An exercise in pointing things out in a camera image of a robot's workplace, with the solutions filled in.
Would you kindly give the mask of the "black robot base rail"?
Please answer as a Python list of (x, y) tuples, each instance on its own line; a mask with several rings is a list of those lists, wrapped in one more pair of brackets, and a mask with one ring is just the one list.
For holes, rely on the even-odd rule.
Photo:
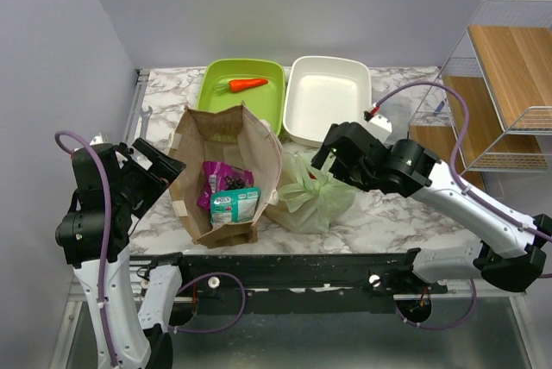
[(177, 311), (199, 315), (392, 313), (395, 296), (418, 299), (446, 289), (412, 272), (416, 251), (380, 254), (182, 254), (133, 255), (137, 272), (163, 263), (179, 266), (188, 283), (207, 273), (221, 280), (211, 289), (201, 281), (179, 294)]

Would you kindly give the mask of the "green avocado print plastic bag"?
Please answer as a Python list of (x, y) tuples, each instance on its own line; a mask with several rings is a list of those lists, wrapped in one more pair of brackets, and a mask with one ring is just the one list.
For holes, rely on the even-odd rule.
[(329, 172), (334, 158), (323, 167), (310, 165), (313, 153), (284, 153), (277, 186), (278, 202), (267, 206), (266, 216), (296, 234), (324, 234), (339, 216), (351, 208), (355, 188)]

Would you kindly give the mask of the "purple snack packet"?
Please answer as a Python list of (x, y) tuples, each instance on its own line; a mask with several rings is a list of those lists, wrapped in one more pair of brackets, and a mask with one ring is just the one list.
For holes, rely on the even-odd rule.
[(253, 173), (220, 161), (205, 161), (203, 173), (204, 186), (197, 205), (204, 210), (210, 209), (210, 199), (214, 193), (254, 186)]

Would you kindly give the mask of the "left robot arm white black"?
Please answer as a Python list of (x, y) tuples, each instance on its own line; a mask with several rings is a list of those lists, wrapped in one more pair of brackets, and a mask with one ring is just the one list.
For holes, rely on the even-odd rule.
[(70, 208), (56, 229), (66, 263), (85, 293), (100, 368), (170, 368), (173, 343), (169, 320), (176, 296), (185, 294), (191, 274), (180, 254), (151, 263), (146, 295), (135, 303), (130, 277), (129, 230), (184, 171), (142, 138), (131, 146), (91, 145), (59, 131), (81, 147), (70, 153), (77, 184)]

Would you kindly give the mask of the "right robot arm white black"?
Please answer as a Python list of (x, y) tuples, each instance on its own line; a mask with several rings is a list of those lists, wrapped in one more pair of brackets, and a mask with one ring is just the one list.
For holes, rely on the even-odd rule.
[(481, 278), (503, 291), (522, 292), (543, 274), (550, 218), (510, 209), (417, 142), (386, 146), (359, 123), (344, 122), (330, 126), (310, 164), (320, 168), (329, 156), (330, 173), (343, 183), (425, 203), (477, 236), (463, 247), (417, 250), (397, 271), (403, 291), (414, 293), (443, 279)]

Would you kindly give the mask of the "brown jute tote bag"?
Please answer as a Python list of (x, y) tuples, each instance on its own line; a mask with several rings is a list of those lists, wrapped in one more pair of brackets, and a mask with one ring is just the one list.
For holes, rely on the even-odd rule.
[(257, 222), (279, 201), (282, 153), (270, 125), (243, 104), (218, 113), (185, 110), (169, 148), (185, 169), (169, 192), (193, 243), (216, 248), (257, 240)]

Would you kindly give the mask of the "teal snack packet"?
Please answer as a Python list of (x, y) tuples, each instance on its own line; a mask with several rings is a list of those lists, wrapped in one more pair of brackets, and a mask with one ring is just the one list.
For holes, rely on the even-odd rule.
[(210, 198), (210, 222), (216, 228), (253, 219), (260, 197), (258, 187), (219, 191)]

